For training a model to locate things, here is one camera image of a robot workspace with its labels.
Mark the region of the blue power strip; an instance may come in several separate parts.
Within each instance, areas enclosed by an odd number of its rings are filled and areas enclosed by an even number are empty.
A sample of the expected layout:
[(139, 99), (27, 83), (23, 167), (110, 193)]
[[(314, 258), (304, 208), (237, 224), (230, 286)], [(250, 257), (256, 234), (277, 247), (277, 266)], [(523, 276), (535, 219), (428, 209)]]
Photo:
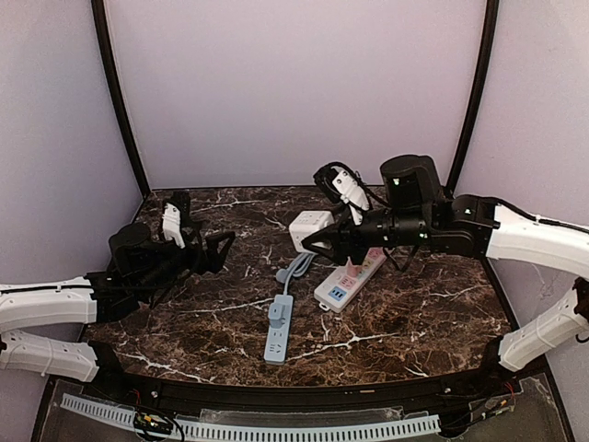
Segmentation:
[(276, 295), (273, 302), (284, 304), (283, 326), (280, 329), (272, 328), (269, 321), (264, 360), (270, 365), (282, 365), (286, 360), (294, 298), (290, 295)]

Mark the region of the white cube socket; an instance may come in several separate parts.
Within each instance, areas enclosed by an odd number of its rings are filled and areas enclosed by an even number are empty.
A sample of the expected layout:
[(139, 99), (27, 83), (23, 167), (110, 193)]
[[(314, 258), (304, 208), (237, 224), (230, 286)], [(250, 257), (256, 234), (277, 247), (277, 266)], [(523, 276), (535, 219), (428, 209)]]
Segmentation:
[(330, 211), (306, 210), (302, 211), (289, 225), (289, 233), (298, 253), (307, 253), (302, 241), (319, 230), (334, 223)]

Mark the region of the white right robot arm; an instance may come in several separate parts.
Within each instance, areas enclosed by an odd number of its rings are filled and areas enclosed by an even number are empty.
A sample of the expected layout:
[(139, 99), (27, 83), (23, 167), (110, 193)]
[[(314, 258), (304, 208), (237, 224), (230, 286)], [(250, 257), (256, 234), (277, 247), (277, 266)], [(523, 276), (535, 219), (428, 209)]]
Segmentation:
[(320, 168), (314, 181), (345, 215), (303, 239), (306, 250), (344, 265), (373, 248), (410, 246), (476, 259), (513, 260), (572, 273), (571, 289), (551, 308), (487, 347), (484, 367), (517, 372), (588, 328), (588, 229), (531, 215), (505, 200), (453, 196), (428, 156), (393, 157), (380, 167), (386, 196), (375, 194), (345, 164)]

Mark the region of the white multicolour power strip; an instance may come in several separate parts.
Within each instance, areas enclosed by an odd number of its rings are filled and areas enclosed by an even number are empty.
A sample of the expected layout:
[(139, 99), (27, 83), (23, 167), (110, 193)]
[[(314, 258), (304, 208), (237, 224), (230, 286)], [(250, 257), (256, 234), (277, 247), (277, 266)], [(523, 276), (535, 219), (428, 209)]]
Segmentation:
[(351, 265), (337, 267), (314, 290), (314, 298), (324, 311), (341, 313), (363, 289), (365, 284), (380, 269), (386, 256), (379, 248), (368, 251), (362, 266), (355, 266), (351, 274)]

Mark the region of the blue plug adapter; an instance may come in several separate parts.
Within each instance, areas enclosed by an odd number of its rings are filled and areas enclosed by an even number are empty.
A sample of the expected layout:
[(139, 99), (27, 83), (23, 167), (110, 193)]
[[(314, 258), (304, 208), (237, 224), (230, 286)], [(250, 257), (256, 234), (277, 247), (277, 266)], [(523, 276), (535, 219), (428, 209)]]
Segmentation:
[(273, 302), (268, 311), (268, 319), (272, 328), (280, 329), (283, 326), (284, 304)]

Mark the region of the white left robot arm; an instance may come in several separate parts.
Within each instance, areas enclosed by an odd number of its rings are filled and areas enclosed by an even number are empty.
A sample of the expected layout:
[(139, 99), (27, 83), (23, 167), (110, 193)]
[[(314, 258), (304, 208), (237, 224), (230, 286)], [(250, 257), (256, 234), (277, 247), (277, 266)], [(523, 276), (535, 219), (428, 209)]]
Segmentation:
[(193, 275), (219, 273), (236, 235), (204, 237), (191, 218), (191, 198), (174, 192), (163, 203), (157, 239), (133, 222), (109, 239), (110, 262), (102, 272), (58, 282), (1, 287), (1, 367), (93, 382), (119, 374), (121, 363), (107, 343), (72, 343), (30, 334), (30, 327), (112, 323), (141, 306), (156, 307)]

